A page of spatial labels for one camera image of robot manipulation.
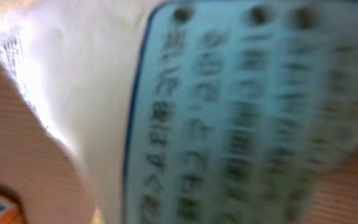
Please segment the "white and yellow snack bag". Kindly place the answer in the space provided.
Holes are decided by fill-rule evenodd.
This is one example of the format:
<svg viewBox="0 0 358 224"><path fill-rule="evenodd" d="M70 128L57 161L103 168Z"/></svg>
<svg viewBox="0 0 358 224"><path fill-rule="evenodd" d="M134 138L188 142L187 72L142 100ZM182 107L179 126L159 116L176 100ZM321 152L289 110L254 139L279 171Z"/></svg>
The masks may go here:
<svg viewBox="0 0 358 224"><path fill-rule="evenodd" d="M358 1L0 1L0 64L106 223L299 223L358 148Z"/></svg>

